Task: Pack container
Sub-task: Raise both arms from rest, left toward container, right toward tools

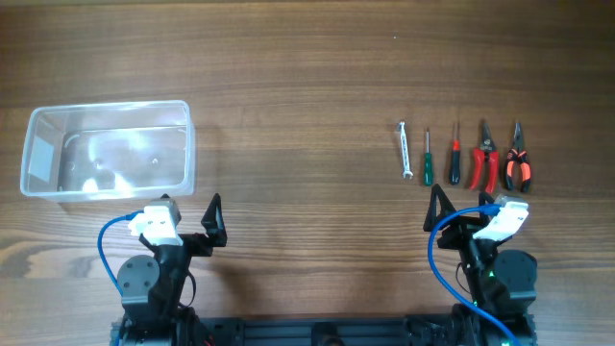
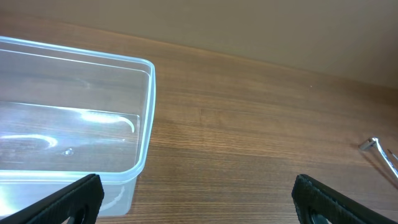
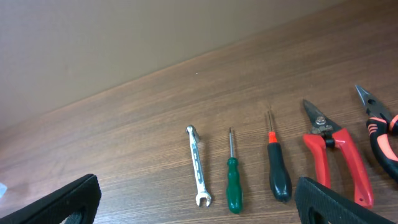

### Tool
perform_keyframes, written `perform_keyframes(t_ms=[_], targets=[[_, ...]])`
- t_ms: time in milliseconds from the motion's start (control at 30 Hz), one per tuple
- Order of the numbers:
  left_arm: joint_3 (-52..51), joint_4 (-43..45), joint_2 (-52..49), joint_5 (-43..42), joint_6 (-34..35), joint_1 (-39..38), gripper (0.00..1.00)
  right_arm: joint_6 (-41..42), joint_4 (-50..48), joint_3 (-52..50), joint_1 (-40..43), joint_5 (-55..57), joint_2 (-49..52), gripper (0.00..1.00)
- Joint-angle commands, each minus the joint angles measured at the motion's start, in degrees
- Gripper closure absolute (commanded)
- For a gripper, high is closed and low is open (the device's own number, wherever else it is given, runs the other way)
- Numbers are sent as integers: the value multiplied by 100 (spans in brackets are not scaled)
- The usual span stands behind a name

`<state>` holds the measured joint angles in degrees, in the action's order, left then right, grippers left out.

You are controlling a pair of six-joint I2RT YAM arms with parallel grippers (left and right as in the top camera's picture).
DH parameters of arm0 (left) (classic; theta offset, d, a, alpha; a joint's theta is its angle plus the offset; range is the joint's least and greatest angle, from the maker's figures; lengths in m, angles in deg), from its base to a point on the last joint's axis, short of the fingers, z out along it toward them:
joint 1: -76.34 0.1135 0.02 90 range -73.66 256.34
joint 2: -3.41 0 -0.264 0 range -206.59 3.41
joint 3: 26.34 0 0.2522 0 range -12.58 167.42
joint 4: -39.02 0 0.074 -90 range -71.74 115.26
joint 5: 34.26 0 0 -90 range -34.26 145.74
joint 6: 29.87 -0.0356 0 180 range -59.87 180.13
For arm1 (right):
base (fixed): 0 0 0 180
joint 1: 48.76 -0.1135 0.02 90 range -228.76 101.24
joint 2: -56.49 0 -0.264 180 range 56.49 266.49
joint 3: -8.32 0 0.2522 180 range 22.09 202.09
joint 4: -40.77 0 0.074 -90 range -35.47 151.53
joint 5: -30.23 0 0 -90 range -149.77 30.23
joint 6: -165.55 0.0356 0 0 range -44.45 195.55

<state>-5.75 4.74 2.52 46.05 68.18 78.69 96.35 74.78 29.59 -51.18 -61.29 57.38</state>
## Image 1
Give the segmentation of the green handled screwdriver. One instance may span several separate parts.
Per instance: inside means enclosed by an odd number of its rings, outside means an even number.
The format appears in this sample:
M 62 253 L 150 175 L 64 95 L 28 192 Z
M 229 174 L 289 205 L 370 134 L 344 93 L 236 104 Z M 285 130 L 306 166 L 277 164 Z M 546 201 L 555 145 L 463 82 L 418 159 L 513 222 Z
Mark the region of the green handled screwdriver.
M 432 156 L 430 146 L 430 129 L 426 129 L 425 133 L 425 155 L 424 155 L 424 184 L 431 186 L 433 184 Z

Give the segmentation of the red handled cutters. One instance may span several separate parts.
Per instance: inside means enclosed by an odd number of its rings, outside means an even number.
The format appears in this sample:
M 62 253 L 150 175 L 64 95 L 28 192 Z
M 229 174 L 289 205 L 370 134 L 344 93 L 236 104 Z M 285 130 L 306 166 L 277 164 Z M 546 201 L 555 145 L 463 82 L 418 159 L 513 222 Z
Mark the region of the red handled cutters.
M 473 149 L 473 174 L 470 182 L 471 189 L 477 189 L 481 182 L 483 167 L 487 166 L 488 177 L 484 191 L 492 194 L 497 185 L 499 171 L 499 153 L 491 135 L 488 123 L 482 120 L 480 123 L 480 143 Z

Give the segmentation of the clear plastic container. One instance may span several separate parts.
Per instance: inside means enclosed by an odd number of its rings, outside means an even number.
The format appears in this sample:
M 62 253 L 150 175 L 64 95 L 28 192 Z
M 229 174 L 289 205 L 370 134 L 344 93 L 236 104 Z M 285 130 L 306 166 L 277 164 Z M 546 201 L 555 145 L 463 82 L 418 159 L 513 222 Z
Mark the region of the clear plastic container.
M 35 109 L 20 191 L 57 203 L 186 196 L 196 185 L 196 131 L 183 100 Z

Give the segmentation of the orange black pliers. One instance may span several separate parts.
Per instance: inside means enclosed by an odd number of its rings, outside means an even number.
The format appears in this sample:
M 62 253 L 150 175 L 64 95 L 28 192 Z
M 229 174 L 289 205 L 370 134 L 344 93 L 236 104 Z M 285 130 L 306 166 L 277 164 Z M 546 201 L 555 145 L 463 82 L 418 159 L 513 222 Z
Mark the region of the orange black pliers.
M 521 172 L 520 191 L 523 193 L 529 192 L 531 184 L 531 166 L 525 146 L 523 128 L 520 122 L 515 123 L 513 139 L 504 162 L 504 186 L 508 190 L 514 188 L 513 169 L 515 166 L 519 166 Z

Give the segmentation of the black red handled screwdriver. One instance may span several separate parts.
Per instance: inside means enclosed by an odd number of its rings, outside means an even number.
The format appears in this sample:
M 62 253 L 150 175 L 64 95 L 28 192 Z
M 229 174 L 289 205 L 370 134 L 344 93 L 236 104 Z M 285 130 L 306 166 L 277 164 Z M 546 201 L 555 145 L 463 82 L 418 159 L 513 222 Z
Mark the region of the black red handled screwdriver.
M 454 137 L 452 142 L 451 166 L 449 170 L 449 181 L 452 185 L 460 182 L 460 122 L 454 124 Z

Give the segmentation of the small silver wrench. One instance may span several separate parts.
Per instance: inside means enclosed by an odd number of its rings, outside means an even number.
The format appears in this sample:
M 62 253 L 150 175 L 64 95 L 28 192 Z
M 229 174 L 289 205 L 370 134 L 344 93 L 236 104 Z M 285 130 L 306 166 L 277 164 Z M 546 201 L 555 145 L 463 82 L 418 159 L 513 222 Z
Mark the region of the small silver wrench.
M 399 133 L 400 150 L 401 150 L 401 157 L 402 157 L 402 163 L 403 163 L 402 175 L 404 179 L 411 180 L 413 178 L 413 172 L 411 171 L 411 168 L 410 168 L 410 159 L 409 159 L 407 139 L 406 139 L 406 123 L 404 121 L 401 121 L 398 123 L 397 132 Z

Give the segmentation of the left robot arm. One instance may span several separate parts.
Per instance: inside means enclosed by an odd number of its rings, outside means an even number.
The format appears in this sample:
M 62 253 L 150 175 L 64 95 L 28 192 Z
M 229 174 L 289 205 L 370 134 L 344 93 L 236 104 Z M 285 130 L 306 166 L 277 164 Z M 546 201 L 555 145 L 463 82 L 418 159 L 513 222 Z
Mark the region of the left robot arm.
M 214 333 L 181 297 L 186 281 L 196 284 L 191 260 L 210 257 L 214 248 L 227 244 L 220 195 L 212 197 L 201 219 L 202 233 L 178 232 L 182 217 L 166 194 L 123 218 L 151 253 L 127 259 L 111 276 L 124 314 L 111 325 L 110 344 L 213 345 Z

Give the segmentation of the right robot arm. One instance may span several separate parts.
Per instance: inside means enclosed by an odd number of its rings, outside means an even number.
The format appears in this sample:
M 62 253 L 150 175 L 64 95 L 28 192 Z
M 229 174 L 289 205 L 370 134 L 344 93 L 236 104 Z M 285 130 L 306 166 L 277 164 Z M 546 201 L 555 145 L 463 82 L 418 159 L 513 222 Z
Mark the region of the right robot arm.
M 475 207 L 458 210 L 440 185 L 430 193 L 424 230 L 430 234 L 427 260 L 435 279 L 457 303 L 448 314 L 406 320 L 418 345 L 535 345 L 529 306 L 536 299 L 537 259 L 499 247 L 516 235 L 529 216 L 519 198 L 486 192 Z M 434 249 L 457 251 L 469 296 L 464 297 L 439 271 Z

